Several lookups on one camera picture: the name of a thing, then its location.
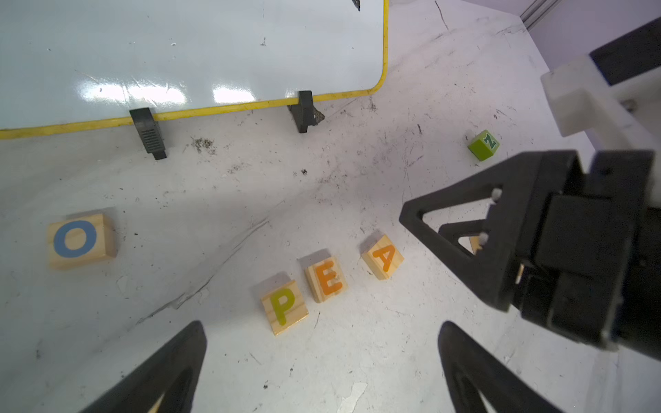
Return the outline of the wooden A letter block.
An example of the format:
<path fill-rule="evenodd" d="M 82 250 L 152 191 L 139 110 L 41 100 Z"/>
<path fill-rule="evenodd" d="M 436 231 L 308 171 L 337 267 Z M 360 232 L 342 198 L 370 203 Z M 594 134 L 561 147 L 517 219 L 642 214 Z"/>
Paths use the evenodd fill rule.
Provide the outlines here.
<path fill-rule="evenodd" d="M 361 258 L 378 280 L 390 279 L 405 260 L 387 235 L 363 252 Z"/>

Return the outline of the green N letter block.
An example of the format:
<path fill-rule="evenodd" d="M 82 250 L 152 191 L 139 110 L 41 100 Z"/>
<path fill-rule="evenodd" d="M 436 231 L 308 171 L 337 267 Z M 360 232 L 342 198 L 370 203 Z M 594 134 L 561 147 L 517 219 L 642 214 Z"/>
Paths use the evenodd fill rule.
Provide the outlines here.
<path fill-rule="evenodd" d="M 482 131 L 468 145 L 468 150 L 475 158 L 483 162 L 491 158 L 499 149 L 500 142 L 488 130 Z"/>

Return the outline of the whiteboard with PEAR text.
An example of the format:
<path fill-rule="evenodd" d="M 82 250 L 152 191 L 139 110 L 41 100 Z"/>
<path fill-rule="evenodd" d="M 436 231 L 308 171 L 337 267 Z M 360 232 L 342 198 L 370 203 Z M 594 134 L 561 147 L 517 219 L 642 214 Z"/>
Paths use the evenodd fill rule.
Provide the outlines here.
<path fill-rule="evenodd" d="M 386 1 L 4 1 L 1 136 L 366 96 L 387 76 Z"/>

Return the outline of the black whiteboard foot left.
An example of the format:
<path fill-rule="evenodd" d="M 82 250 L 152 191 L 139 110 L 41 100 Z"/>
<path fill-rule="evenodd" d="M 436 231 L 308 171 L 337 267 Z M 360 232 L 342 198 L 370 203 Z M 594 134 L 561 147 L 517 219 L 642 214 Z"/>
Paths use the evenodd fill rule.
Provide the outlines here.
<path fill-rule="evenodd" d="M 146 152 L 153 155 L 155 160 L 167 158 L 163 136 L 151 110 L 137 108 L 130 110 L 129 113 Z"/>

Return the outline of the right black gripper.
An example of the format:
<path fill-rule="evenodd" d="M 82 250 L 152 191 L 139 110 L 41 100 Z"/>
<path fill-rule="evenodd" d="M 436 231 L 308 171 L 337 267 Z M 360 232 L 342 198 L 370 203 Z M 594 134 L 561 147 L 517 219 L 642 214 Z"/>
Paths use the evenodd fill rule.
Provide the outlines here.
<path fill-rule="evenodd" d="M 660 356 L 660 211 L 650 151 L 516 155 L 406 201 L 399 222 L 481 301 L 578 342 Z M 427 213 L 493 198 L 483 220 Z"/>

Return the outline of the wooden P letter block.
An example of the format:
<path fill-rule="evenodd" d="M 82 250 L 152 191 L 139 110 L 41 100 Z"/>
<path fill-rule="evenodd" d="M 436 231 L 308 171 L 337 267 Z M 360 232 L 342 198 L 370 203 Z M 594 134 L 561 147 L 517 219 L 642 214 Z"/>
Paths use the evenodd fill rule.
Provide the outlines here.
<path fill-rule="evenodd" d="M 295 280 L 266 294 L 261 302 L 275 336 L 309 315 L 306 302 Z"/>

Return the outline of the black whiteboard foot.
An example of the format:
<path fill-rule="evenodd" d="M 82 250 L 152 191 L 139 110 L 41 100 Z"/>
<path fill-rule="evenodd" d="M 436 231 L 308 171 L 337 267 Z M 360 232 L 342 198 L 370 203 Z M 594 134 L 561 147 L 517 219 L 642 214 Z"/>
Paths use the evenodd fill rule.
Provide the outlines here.
<path fill-rule="evenodd" d="M 167 158 L 163 136 L 151 110 L 137 108 L 130 110 L 129 113 L 146 152 L 153 155 L 155 160 Z"/>
<path fill-rule="evenodd" d="M 325 116 L 318 111 L 313 103 L 313 93 L 311 91 L 300 91 L 299 101 L 294 105 L 288 105 L 297 130 L 300 134 L 306 134 L 308 127 L 314 127 L 325 119 Z"/>

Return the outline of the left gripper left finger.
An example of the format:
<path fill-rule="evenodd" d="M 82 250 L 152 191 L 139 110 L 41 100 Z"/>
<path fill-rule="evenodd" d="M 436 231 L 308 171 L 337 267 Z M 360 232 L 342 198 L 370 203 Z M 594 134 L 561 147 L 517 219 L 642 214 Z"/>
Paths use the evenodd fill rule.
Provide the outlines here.
<path fill-rule="evenodd" d="M 190 412 L 207 337 L 201 321 L 188 324 L 85 412 Z"/>

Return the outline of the large wooden O block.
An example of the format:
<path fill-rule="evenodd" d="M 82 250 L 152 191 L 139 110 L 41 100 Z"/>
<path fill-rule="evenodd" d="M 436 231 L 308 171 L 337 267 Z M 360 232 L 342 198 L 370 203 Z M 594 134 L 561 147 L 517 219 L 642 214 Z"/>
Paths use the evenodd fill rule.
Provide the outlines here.
<path fill-rule="evenodd" d="M 46 233 L 49 266 L 69 269 L 115 258 L 114 230 L 112 218 L 104 213 L 50 224 Z"/>

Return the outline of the wooden E letter block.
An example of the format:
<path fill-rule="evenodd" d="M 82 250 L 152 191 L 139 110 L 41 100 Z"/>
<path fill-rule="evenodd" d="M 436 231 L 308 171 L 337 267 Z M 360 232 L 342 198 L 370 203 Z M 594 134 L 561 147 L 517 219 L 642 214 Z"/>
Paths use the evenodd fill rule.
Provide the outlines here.
<path fill-rule="evenodd" d="M 305 270 L 313 299 L 323 303 L 349 289 L 349 284 L 335 256 L 315 263 Z"/>

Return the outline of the black whiteboard foot right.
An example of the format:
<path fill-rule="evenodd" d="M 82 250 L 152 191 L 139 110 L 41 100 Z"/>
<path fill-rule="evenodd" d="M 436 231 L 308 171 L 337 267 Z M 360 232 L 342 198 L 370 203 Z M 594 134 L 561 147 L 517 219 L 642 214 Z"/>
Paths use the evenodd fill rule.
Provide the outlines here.
<path fill-rule="evenodd" d="M 306 134 L 308 127 L 314 127 L 325 119 L 325 116 L 318 111 L 313 103 L 313 93 L 311 91 L 300 91 L 299 101 L 294 105 L 288 105 L 297 130 L 300 134 Z"/>

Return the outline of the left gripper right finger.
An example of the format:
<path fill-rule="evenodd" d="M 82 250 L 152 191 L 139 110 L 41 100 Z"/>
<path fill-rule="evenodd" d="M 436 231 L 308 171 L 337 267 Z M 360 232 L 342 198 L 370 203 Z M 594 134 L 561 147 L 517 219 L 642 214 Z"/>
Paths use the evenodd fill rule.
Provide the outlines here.
<path fill-rule="evenodd" d="M 557 412 L 559 409 L 527 386 L 451 321 L 438 336 L 439 355 L 457 412 Z"/>

